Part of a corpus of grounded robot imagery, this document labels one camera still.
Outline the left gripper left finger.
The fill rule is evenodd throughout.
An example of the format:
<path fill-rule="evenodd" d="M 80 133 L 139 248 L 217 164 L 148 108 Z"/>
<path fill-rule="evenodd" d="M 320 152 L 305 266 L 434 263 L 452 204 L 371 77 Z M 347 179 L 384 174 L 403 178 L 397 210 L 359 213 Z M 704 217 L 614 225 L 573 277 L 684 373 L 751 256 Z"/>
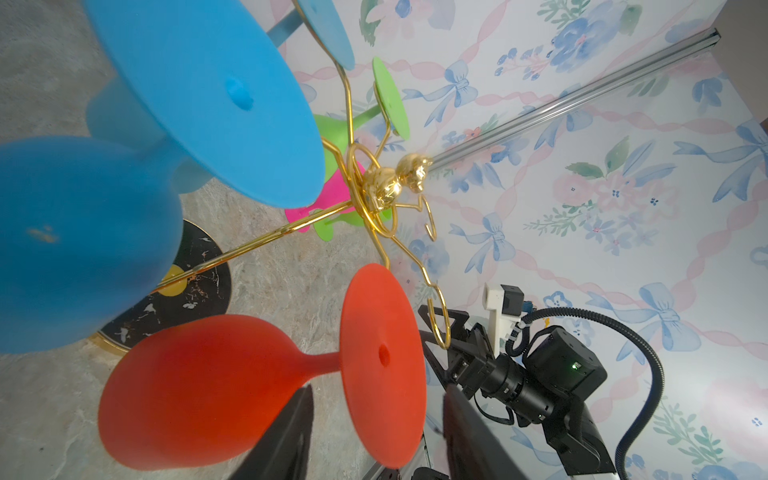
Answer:
<path fill-rule="evenodd" d="M 229 479 L 305 479 L 313 420 L 313 391 L 308 385 L 296 391 Z"/>

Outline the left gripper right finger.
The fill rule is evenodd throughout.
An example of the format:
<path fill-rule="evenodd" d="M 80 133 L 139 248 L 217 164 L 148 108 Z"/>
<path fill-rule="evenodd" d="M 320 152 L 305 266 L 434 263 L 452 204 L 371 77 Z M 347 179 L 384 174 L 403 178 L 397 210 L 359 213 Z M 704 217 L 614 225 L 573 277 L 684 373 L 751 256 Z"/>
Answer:
<path fill-rule="evenodd" d="M 443 437 L 451 479 L 526 479 L 455 385 L 443 397 Z"/>

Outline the red wine glass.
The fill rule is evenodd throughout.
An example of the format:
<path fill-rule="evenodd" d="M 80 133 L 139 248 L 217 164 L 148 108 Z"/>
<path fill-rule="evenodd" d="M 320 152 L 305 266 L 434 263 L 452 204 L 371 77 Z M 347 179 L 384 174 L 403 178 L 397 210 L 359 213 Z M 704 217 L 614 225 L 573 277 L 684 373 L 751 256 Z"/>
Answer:
<path fill-rule="evenodd" d="M 386 467 L 406 465 L 425 423 L 425 365 L 409 300 L 382 265 L 351 280 L 334 353 L 306 354 L 274 324 L 234 314 L 141 341 L 105 385 L 100 440 L 135 470 L 219 463 L 255 445 L 302 386 L 330 373 L 341 375 L 367 452 Z"/>

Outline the pink wine glass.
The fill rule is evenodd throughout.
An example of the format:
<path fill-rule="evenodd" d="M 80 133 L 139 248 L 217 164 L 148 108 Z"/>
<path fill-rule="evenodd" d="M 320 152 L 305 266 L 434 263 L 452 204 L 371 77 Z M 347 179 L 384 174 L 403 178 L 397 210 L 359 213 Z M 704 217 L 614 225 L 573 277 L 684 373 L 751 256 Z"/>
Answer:
<path fill-rule="evenodd" d="M 286 219 L 289 222 L 296 222 L 308 217 L 314 211 L 324 210 L 349 200 L 350 192 L 345 177 L 341 170 L 337 170 L 325 183 L 321 194 L 313 204 L 296 209 L 286 209 Z"/>

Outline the blue wine glass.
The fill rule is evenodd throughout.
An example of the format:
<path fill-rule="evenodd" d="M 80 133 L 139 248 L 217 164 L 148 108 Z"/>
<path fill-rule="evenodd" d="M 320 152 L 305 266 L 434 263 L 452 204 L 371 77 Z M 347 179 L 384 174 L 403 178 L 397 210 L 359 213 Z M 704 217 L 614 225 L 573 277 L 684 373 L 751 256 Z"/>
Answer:
<path fill-rule="evenodd" d="M 182 206 L 172 178 L 198 161 L 259 203 L 319 196 L 321 136 L 283 57 L 238 1 L 88 1 L 120 79 L 159 124 L 135 149 L 77 136 L 1 148 L 1 350 L 91 336 L 164 278 Z"/>
<path fill-rule="evenodd" d="M 304 25 L 326 54 L 345 70 L 355 68 L 355 56 L 338 11 L 331 0 L 293 0 L 293 9 L 267 31 L 279 47 Z"/>

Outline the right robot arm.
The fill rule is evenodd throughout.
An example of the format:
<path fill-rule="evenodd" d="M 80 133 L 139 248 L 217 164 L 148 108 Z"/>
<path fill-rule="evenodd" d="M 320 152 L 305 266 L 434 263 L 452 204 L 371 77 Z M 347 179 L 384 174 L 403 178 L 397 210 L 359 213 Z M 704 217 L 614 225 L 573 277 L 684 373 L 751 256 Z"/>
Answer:
<path fill-rule="evenodd" d="M 591 350 L 559 325 L 532 335 L 530 326 L 539 316 L 530 302 L 524 302 L 522 313 L 511 337 L 503 341 L 499 353 L 493 353 L 482 325 L 469 326 L 468 313 L 450 311 L 452 342 L 446 366 L 431 349 L 435 343 L 431 335 L 421 334 L 429 379 L 442 387 L 457 386 L 471 401 L 480 397 L 497 401 L 504 416 L 480 412 L 491 422 L 541 426 L 566 474 L 615 472 L 613 456 L 585 405 L 605 381 L 605 369 Z"/>

